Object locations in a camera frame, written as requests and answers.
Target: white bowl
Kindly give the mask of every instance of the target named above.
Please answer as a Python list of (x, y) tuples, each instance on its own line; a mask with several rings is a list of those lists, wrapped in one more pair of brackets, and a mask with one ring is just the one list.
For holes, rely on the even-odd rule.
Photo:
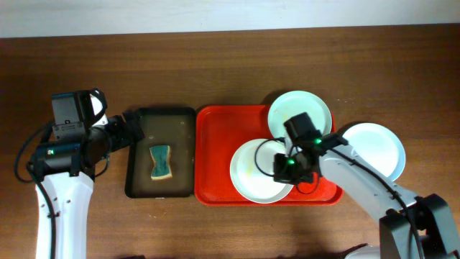
[[(259, 204), (269, 204), (286, 197), (293, 185), (276, 183), (272, 177), (261, 173), (255, 163), (254, 154), (265, 139), (244, 143), (233, 155), (230, 163), (230, 178), (235, 189), (246, 199)], [(273, 174), (273, 160), (276, 153), (285, 154), (284, 145), (269, 141), (257, 153), (257, 164), (268, 174)]]
[(290, 91), (278, 97), (268, 111), (268, 127), (273, 137), (284, 137), (284, 123), (303, 112), (322, 135), (331, 133), (332, 116), (324, 101), (306, 91)]

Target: white plate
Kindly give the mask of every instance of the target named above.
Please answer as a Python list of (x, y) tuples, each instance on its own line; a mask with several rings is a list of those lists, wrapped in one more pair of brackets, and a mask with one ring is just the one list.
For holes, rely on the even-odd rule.
[[(233, 155), (230, 163), (230, 178), (235, 189), (246, 199), (260, 204), (269, 204), (286, 197), (293, 185), (276, 183), (273, 178), (265, 176), (254, 163), (257, 147), (265, 139), (251, 140), (244, 143)], [(273, 160), (276, 153), (285, 153), (285, 147), (270, 141), (259, 149), (257, 164), (268, 174), (273, 174)]]
[(303, 112), (322, 135), (331, 133), (332, 116), (324, 101), (306, 91), (291, 91), (278, 97), (268, 111), (268, 127), (273, 137), (284, 137), (284, 123)]
[(374, 123), (354, 125), (344, 133), (344, 138), (358, 155), (391, 181), (403, 173), (405, 151), (403, 144), (386, 127)]

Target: black tray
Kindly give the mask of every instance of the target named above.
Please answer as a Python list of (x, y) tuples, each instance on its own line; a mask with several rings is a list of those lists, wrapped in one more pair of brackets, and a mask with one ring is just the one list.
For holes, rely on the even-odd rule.
[[(136, 111), (145, 138), (129, 149), (125, 194), (129, 198), (187, 197), (193, 193), (196, 112), (190, 107)], [(150, 147), (171, 147), (172, 177), (153, 181)]]

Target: cable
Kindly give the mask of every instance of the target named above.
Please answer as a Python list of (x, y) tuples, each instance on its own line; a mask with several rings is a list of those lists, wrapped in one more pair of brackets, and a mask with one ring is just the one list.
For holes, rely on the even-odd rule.
[(106, 167), (104, 167), (104, 168), (102, 169), (102, 171), (101, 171), (100, 173), (96, 174), (96, 176), (94, 176), (94, 177), (102, 176), (102, 175), (107, 171), (107, 169), (109, 169), (110, 155), (107, 155), (107, 156), (106, 156), (106, 160), (107, 160)]
[(257, 153), (259, 152), (259, 149), (260, 147), (267, 143), (267, 142), (270, 142), (270, 141), (284, 141), (284, 137), (277, 137), (277, 138), (273, 138), (273, 139), (268, 139), (268, 140), (265, 140), (264, 142), (260, 143), (259, 147), (257, 147), (256, 149), (256, 153), (254, 154), (254, 163), (256, 164), (256, 167), (257, 169), (259, 169), (259, 171), (263, 174), (265, 174), (266, 176), (269, 176), (269, 177), (274, 177), (274, 175), (271, 175), (271, 174), (268, 174), (268, 173), (265, 173), (260, 167), (259, 165), (257, 164)]
[(25, 180), (25, 179), (21, 178), (21, 176), (19, 176), (19, 173), (18, 173), (18, 171), (17, 171), (17, 168), (18, 168), (18, 165), (19, 165), (19, 159), (21, 159), (22, 153), (25, 151), (26, 147), (31, 143), (31, 141), (33, 141), (33, 139), (34, 139), (39, 133), (41, 133), (41, 131), (47, 129), (48, 127), (51, 127), (53, 122), (54, 122), (54, 120), (48, 122), (47, 124), (45, 124), (44, 126), (42, 126), (41, 128), (39, 128), (36, 132), (34, 132), (34, 134), (32, 134), (32, 135), (26, 140), (26, 142), (22, 145), (21, 149), (19, 150), (19, 152), (18, 152), (18, 154), (17, 154), (17, 157), (16, 157), (16, 160), (14, 161), (14, 176), (16, 176), (16, 179), (18, 179), (18, 181), (20, 181), (20, 182), (22, 182), (22, 183), (33, 183), (33, 182), (34, 182), (33, 180)]
[(48, 193), (45, 190), (45, 187), (43, 187), (42, 183), (40, 183), (34, 174), (33, 170), (30, 168), (30, 165), (32, 163), (28, 162), (26, 164), (26, 169), (29, 171), (30, 177), (32, 180), (37, 184), (38, 189), (43, 195), (43, 198), (45, 198), (46, 205), (48, 206), (48, 210), (50, 211), (49, 217), (51, 218), (51, 251), (50, 251), (50, 258), (55, 259), (56, 257), (56, 216), (55, 216), (55, 210), (52, 206), (51, 199), (48, 196)]
[(288, 156), (289, 158), (290, 158), (290, 156), (293, 154), (293, 150), (294, 150), (294, 145), (293, 145), (292, 147), (290, 147), (289, 156)]
[(362, 170), (368, 172), (371, 176), (374, 176), (388, 190), (388, 192), (390, 192), (390, 194), (397, 200), (397, 202), (401, 205), (402, 210), (404, 211), (406, 218), (409, 221), (409, 225), (410, 225), (410, 228), (411, 228), (412, 233), (414, 235), (415, 243), (417, 245), (418, 255), (419, 255), (420, 259), (424, 259), (425, 255), (423, 253), (422, 244), (420, 243), (420, 235), (418, 234), (417, 227), (415, 226), (415, 223), (414, 223), (413, 219), (409, 215), (408, 207), (405, 205), (404, 201), (402, 201), (402, 199), (399, 196), (399, 194), (395, 190), (393, 190), (385, 181), (383, 181), (383, 179), (380, 176), (378, 176), (376, 173), (374, 173), (373, 171), (368, 169), (366, 166), (364, 166), (361, 163), (357, 162), (355, 159), (351, 159), (348, 156), (344, 155), (343, 153), (340, 153), (339, 151), (337, 151), (337, 150), (335, 150), (333, 148), (331, 148), (331, 151), (336, 153), (337, 155), (341, 156), (343, 159), (349, 161), (351, 163), (351, 165), (356, 165), (357, 167), (361, 168)]
[(54, 121), (51, 121), (48, 124), (48, 127), (44, 128), (42, 138), (40, 139), (40, 144), (43, 144), (43, 143), (46, 143), (46, 142), (50, 141), (50, 137), (51, 137), (51, 134), (52, 134), (52, 124), (53, 124), (53, 122)]
[(102, 169), (102, 171), (98, 174), (96, 174), (94, 176), (94, 178), (96, 177), (99, 177), (99, 176), (102, 176), (106, 171), (107, 169), (109, 169), (109, 165), (110, 165), (110, 152), (112, 150), (112, 141), (110, 141), (110, 135), (107, 133), (107, 131), (105, 131), (104, 129), (100, 128), (100, 127), (91, 127), (90, 130), (98, 130), (100, 132), (102, 132), (106, 138), (107, 138), (107, 142), (109, 143), (109, 151), (107, 152), (107, 154), (105, 155), (105, 158), (107, 160), (106, 162), (106, 166)]
[(305, 194), (305, 195), (312, 194), (312, 193), (314, 193), (314, 192), (318, 189), (319, 180), (320, 180), (320, 177), (318, 176), (318, 180), (316, 181), (315, 188), (314, 188), (312, 191), (308, 192), (308, 193), (304, 193), (303, 191), (301, 191), (298, 184), (295, 185), (295, 188), (296, 188), (297, 191), (298, 191), (299, 193), (301, 193), (301, 194)]

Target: wooden table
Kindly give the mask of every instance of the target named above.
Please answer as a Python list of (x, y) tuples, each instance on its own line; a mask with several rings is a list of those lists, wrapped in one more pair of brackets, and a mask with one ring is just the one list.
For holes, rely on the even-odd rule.
[[(442, 196), (460, 223), (460, 25), (8, 39), (0, 53), (0, 258), (35, 256), (37, 197), (14, 178), (18, 149), (52, 119), (51, 94), (93, 87), (109, 116), (313, 92), (339, 127), (394, 131), (407, 155), (397, 182)], [(95, 183), (89, 258), (275, 258), (379, 244), (377, 225), (347, 195), (335, 206), (276, 208), (129, 199), (127, 158), (127, 148), (114, 153)]]

